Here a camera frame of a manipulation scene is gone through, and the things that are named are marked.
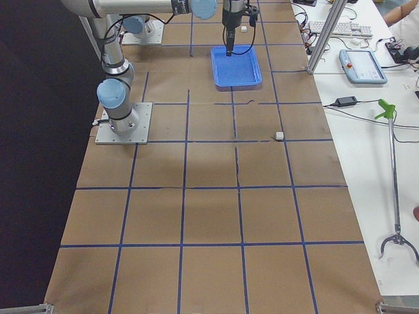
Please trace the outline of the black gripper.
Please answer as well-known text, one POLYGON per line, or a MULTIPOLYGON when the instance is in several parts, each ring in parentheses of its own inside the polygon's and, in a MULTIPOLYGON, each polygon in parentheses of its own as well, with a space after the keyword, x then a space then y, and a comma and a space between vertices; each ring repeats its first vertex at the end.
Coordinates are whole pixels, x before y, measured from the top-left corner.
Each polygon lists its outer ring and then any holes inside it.
POLYGON ((235 29, 241 25, 245 10, 246 2, 244 0, 223 1, 222 23, 226 27, 224 29, 226 56, 232 56, 235 42, 235 29))

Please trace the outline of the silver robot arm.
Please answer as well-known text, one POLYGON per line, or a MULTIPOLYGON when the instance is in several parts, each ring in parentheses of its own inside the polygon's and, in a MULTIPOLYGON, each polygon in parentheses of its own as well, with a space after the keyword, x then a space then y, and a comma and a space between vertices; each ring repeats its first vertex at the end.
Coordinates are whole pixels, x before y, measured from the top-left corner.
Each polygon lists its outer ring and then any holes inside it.
POLYGON ((197 18, 207 20, 217 11, 217 1, 62 1, 62 4, 70 12, 87 19, 107 77, 98 86, 98 99, 109 117, 109 129, 117 135, 133 133, 140 117, 129 102, 134 68, 122 53, 115 29, 117 22, 112 17, 153 13, 177 16, 191 12, 197 18))
MULTIPOLYGON (((189 8, 192 13, 201 20, 210 19, 217 10, 217 1, 189 1, 189 8)), ((234 42, 236 35, 236 28, 241 26, 242 17, 249 17, 249 24, 255 27, 259 9, 250 5, 249 1, 223 1, 222 9, 222 24, 223 24, 223 43, 226 49, 226 56, 230 57, 233 54, 238 55, 234 51, 234 42)), ((151 21, 149 17, 136 15, 129 17, 122 21, 123 28, 139 37, 146 34, 146 27, 151 21)))

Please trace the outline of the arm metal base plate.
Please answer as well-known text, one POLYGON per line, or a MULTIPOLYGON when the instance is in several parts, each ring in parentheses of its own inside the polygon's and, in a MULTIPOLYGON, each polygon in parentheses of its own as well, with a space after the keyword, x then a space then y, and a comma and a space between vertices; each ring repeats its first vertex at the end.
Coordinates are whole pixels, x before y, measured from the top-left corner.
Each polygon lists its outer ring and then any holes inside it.
POLYGON ((158 20, 132 20, 123 22, 122 45, 159 45, 162 43, 164 24, 158 20))
POLYGON ((97 145, 146 145, 153 110, 152 103, 131 103, 132 110, 123 120, 110 119, 106 110, 98 124, 95 143, 97 145))

